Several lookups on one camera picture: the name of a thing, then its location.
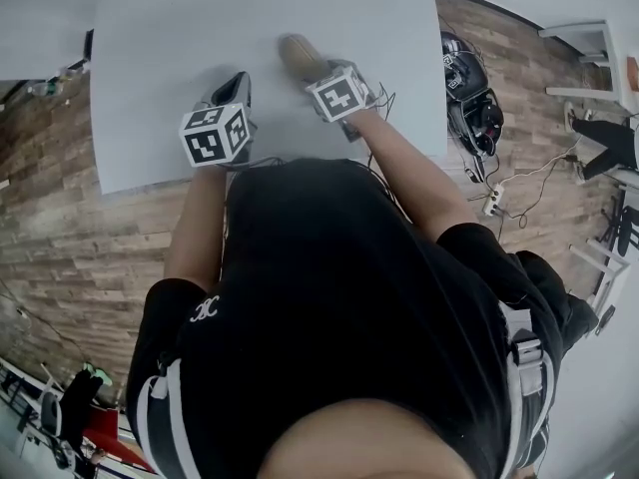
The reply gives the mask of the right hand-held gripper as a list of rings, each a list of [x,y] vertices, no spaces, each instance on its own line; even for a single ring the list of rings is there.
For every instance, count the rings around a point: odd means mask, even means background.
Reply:
[[[321,75],[305,87],[313,98],[318,115],[327,123],[337,123],[351,142],[360,139],[360,133],[346,119],[347,116],[373,108],[377,94],[365,81],[355,63],[329,60],[328,73]]]

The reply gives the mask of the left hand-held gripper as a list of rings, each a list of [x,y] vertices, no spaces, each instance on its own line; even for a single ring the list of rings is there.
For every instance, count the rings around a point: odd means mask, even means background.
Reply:
[[[252,82],[238,72],[183,116],[179,137],[194,168],[239,168],[250,162],[257,127],[250,120]]]

